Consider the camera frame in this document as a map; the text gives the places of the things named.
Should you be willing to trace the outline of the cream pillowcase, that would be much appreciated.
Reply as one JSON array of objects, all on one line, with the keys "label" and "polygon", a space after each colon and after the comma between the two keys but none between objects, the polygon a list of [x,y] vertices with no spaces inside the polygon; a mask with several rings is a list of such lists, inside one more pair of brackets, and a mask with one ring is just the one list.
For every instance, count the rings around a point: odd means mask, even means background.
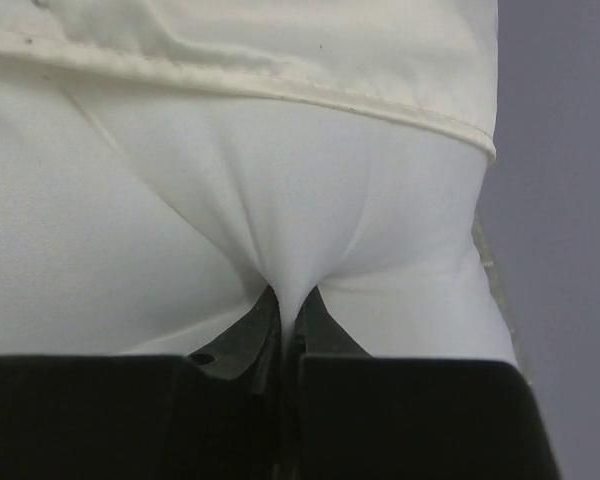
[{"label": "cream pillowcase", "polygon": [[0,1],[0,56],[294,101],[494,157],[494,1]]}]

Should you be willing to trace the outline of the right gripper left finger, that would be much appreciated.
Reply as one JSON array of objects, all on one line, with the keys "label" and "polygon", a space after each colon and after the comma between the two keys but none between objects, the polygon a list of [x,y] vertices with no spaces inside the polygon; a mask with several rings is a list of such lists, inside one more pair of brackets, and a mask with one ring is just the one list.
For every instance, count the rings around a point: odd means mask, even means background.
[{"label": "right gripper left finger", "polygon": [[281,320],[268,287],[237,322],[189,358],[219,395],[262,395],[276,382]]}]

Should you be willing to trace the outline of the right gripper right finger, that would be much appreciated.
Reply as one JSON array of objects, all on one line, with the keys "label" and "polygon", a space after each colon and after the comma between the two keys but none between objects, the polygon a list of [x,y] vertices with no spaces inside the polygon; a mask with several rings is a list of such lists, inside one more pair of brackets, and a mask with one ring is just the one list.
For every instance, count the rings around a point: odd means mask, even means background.
[{"label": "right gripper right finger", "polygon": [[292,357],[303,354],[371,357],[332,317],[318,287],[311,290],[294,323]]}]

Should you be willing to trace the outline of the white pillow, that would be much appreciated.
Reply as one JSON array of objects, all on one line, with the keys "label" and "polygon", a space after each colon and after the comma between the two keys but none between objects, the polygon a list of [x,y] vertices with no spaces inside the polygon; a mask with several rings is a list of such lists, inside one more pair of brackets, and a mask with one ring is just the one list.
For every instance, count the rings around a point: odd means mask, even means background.
[{"label": "white pillow", "polygon": [[0,354],[178,353],[272,287],[375,356],[513,362],[485,154],[331,109],[0,63]]}]

